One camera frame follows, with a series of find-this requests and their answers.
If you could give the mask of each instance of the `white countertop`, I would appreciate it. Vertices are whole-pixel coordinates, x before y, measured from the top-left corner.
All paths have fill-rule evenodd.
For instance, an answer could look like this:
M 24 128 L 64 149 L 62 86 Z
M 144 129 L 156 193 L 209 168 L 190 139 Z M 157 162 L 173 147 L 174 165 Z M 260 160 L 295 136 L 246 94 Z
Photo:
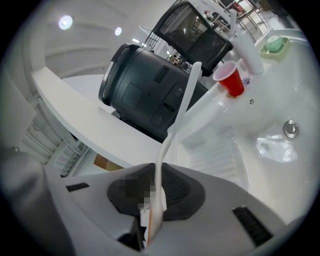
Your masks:
M 159 142 L 101 109 L 50 69 L 43 67 L 32 78 L 54 116 L 98 154 L 124 168 L 156 161 Z

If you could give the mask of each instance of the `vent grille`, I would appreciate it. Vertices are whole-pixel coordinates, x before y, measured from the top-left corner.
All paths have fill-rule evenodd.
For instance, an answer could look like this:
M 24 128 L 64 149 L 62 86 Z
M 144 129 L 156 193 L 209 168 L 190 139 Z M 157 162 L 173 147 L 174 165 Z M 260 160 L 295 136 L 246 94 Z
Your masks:
M 232 211 L 254 242 L 255 246 L 258 247 L 272 238 L 271 233 L 247 207 L 237 207 Z
M 85 189 L 85 188 L 88 188 L 90 187 L 87 183 L 79 183 L 79 184 L 74 184 L 74 185 L 69 185 L 69 186 L 66 186 L 66 189 L 69 191 L 69 192 L 72 192 L 72 191 L 76 191 L 76 190 L 81 190 L 81 189 Z

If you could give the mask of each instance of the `red cup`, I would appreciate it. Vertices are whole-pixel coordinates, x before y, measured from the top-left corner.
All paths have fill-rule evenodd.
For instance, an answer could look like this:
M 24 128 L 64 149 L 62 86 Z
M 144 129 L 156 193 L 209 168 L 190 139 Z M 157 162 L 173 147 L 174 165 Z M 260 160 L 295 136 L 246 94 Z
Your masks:
M 218 67 L 212 78 L 219 82 L 233 97 L 237 97 L 245 91 L 237 70 L 237 63 L 232 60 Z

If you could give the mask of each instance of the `gray plastic surface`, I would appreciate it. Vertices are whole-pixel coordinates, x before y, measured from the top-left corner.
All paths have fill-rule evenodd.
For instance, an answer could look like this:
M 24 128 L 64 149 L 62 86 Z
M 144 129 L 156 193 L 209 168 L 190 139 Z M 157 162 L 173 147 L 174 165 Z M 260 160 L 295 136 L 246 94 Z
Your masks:
M 0 156 L 1 192 L 25 231 L 53 255 L 75 255 L 54 205 L 44 167 L 26 153 L 0 150 Z
M 119 213 L 107 198 L 109 184 L 146 164 L 103 174 L 62 179 L 52 168 L 21 152 L 1 154 L 1 189 L 18 220 L 47 250 L 56 255 L 104 256 L 235 256 L 268 255 L 296 230 L 301 220 L 285 227 L 269 208 L 237 185 L 191 169 L 171 165 L 198 180 L 206 199 L 189 219 L 167 221 L 143 252 L 116 241 L 130 232 L 131 216 Z M 69 192 L 66 185 L 90 187 Z M 246 206 L 275 235 L 255 248 L 232 213 Z
M 274 212 L 234 183 L 170 166 L 201 182 L 206 198 L 189 219 L 164 222 L 144 253 L 151 256 L 236 256 L 248 253 L 255 245 L 232 212 L 241 206 L 248 207 L 273 235 L 285 227 Z

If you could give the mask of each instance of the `dark gray appliance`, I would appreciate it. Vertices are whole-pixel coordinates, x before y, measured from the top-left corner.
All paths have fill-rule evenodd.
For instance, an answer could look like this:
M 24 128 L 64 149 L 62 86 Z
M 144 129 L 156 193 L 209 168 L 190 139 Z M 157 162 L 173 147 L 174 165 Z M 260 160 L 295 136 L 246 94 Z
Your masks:
M 99 99 L 120 119 L 163 142 L 181 105 L 189 74 L 136 44 L 123 44 L 103 77 Z M 207 89 L 197 83 L 188 108 Z

